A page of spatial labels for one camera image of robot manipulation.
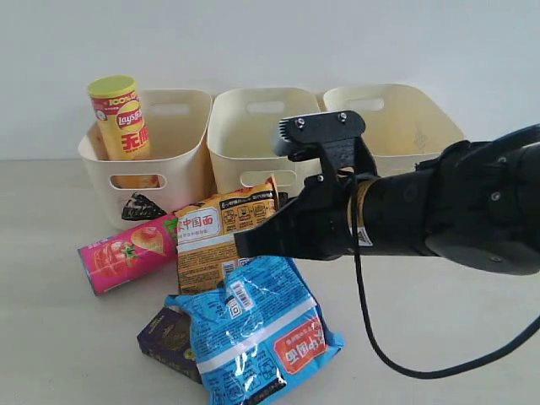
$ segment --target lay's logo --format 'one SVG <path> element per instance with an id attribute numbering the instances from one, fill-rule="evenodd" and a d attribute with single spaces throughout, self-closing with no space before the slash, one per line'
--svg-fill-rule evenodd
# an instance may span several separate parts
<path id="1" fill-rule="evenodd" d="M 143 113 L 140 108 L 133 111 L 121 112 L 116 116 L 116 123 L 119 128 L 135 125 L 143 120 Z"/>

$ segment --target blue noodle package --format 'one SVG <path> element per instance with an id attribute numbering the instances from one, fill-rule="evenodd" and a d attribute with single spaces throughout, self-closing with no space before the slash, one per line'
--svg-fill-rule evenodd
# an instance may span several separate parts
<path id="1" fill-rule="evenodd" d="M 343 347 L 291 259 L 261 256 L 224 287 L 169 296 L 192 317 L 191 341 L 211 405 L 270 403 Z"/>

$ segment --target lay's chip canister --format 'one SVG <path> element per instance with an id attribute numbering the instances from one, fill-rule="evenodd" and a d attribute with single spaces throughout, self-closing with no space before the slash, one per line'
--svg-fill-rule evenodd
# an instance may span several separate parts
<path id="1" fill-rule="evenodd" d="M 109 160 L 152 159 L 135 79 L 127 75 L 106 76 L 90 83 L 87 91 Z M 159 177 L 115 176 L 115 183 L 120 188 L 155 188 L 159 187 Z"/>

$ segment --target yellow can lid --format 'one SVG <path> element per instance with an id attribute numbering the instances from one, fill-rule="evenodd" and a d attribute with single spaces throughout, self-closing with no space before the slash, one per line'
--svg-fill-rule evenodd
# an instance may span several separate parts
<path id="1" fill-rule="evenodd" d="M 134 91 L 135 79 L 125 74 L 105 76 L 98 78 L 88 85 L 87 91 L 90 97 L 111 98 Z"/>

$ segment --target purple snack box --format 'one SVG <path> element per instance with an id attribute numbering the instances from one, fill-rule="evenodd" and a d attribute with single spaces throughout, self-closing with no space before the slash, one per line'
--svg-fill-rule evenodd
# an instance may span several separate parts
<path id="1" fill-rule="evenodd" d="M 190 323 L 188 314 L 163 308 L 139 333 L 137 340 L 144 354 L 201 384 L 190 345 Z"/>

